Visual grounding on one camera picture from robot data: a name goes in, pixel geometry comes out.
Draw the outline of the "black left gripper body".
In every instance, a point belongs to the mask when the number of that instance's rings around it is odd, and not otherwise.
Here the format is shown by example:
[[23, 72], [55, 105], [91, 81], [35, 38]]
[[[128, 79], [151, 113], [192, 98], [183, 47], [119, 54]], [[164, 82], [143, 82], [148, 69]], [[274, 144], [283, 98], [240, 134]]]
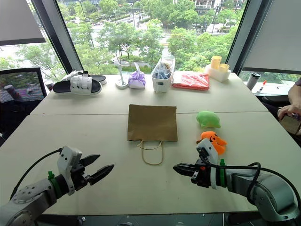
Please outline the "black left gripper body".
[[75, 189], [82, 189], [90, 182], [91, 176], [85, 173], [85, 164], [83, 161], [72, 166], [71, 179]]

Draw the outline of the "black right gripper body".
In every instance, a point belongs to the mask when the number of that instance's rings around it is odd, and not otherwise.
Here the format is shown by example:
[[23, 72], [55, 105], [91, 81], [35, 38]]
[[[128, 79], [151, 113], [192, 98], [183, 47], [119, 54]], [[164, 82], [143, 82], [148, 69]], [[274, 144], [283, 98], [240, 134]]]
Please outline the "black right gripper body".
[[193, 184], [196, 184], [197, 186], [208, 188], [211, 186], [210, 172], [210, 166], [205, 164], [201, 159], [198, 159], [193, 165], [193, 174], [190, 180]]

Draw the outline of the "bystander hand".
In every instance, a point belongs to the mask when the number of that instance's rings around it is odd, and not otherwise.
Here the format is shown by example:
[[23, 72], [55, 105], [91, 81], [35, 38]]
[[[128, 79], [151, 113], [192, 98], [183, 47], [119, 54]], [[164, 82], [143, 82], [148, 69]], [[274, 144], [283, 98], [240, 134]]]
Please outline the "bystander hand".
[[277, 116], [282, 120], [284, 116], [293, 117], [296, 119], [301, 118], [301, 104], [290, 104], [278, 109]]

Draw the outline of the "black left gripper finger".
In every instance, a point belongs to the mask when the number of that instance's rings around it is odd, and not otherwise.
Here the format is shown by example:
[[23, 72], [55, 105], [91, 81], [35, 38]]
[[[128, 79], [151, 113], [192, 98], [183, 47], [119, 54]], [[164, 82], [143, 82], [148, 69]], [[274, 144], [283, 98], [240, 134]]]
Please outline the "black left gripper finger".
[[99, 169], [96, 173], [91, 175], [89, 180], [90, 185], [92, 186], [97, 182], [99, 182], [100, 180], [102, 180], [103, 178], [105, 178], [112, 171], [114, 166], [115, 166], [114, 164], [106, 165], [101, 169]]
[[86, 166], [92, 164], [94, 161], [96, 161], [99, 157], [100, 157], [99, 154], [92, 154], [92, 155], [89, 155], [89, 156], [86, 156], [86, 157], [80, 159], [79, 163], [83, 167], [86, 167]]

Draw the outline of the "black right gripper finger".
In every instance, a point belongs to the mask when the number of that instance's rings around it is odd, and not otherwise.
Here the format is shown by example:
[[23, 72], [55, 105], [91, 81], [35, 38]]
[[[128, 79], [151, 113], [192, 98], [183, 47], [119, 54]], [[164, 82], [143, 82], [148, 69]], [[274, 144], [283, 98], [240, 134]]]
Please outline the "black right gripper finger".
[[198, 173], [198, 170], [195, 169], [177, 169], [177, 173], [183, 176], [192, 177], [195, 173]]
[[199, 170], [199, 167], [195, 164], [178, 163], [173, 166], [174, 170]]

